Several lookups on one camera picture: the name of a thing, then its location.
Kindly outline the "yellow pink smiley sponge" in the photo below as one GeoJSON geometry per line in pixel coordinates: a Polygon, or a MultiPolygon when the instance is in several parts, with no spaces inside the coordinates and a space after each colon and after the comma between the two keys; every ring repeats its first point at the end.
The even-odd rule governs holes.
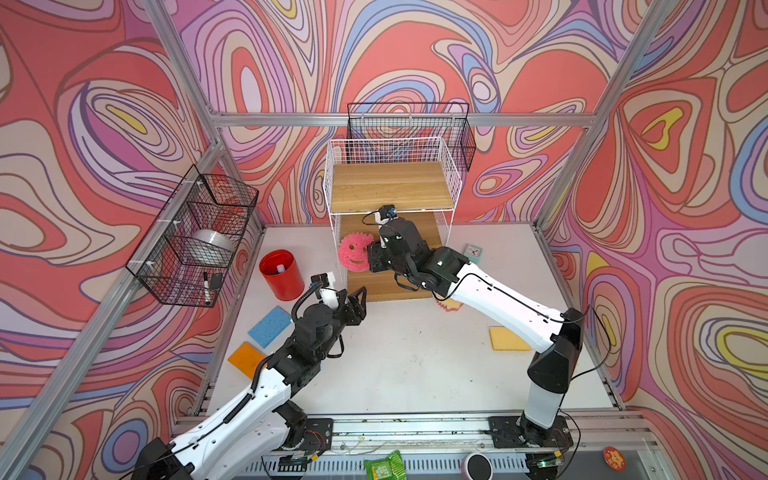
{"type": "Polygon", "coordinates": [[[437,305],[446,312],[456,312],[463,306],[462,302],[454,299],[436,300],[437,305]]]}

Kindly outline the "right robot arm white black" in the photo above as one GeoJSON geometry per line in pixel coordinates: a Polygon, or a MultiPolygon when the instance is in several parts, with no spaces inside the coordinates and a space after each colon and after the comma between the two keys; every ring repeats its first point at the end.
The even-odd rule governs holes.
{"type": "Polygon", "coordinates": [[[379,239],[367,247],[371,272],[391,271],[403,289],[472,307],[534,351],[527,369],[528,400],[518,425],[541,435],[551,431],[576,377],[586,314],[547,307],[492,278],[466,255],[447,246],[431,248],[416,225],[393,209],[376,212],[372,225],[379,239]]]}

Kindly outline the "pink smiley scrub sponge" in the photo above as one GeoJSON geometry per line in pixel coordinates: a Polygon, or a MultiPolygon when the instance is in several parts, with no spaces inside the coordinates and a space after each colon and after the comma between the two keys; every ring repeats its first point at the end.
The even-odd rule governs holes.
{"type": "Polygon", "coordinates": [[[365,272],[370,269],[367,248],[374,243],[371,234],[355,232],[346,235],[338,248],[341,265],[351,272],[365,272]]]}

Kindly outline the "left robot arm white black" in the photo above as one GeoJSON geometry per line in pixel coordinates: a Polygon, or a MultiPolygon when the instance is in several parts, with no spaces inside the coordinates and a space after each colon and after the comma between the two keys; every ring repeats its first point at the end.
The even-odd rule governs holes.
{"type": "Polygon", "coordinates": [[[252,381],[219,411],[175,439],[150,441],[128,479],[232,479],[254,458],[303,444],[307,415],[293,397],[335,358],[342,332],[366,317],[367,290],[315,281],[294,304],[293,332],[261,360],[252,381]]]}

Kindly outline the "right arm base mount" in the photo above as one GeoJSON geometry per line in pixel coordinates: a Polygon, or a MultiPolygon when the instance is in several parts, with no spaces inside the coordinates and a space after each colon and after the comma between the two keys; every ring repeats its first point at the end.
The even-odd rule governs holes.
{"type": "Polygon", "coordinates": [[[556,415],[550,428],[543,428],[523,415],[491,416],[483,433],[496,449],[524,450],[529,470],[557,470],[578,443],[574,441],[566,418],[556,415]]]}

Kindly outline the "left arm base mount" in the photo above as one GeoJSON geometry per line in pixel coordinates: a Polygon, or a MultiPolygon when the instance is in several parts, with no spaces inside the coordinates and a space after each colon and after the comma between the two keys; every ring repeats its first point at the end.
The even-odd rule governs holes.
{"type": "Polygon", "coordinates": [[[274,413],[286,428],[283,442],[261,458],[268,479],[303,479],[310,466],[332,446],[334,421],[328,417],[309,418],[297,404],[288,401],[274,413]]]}

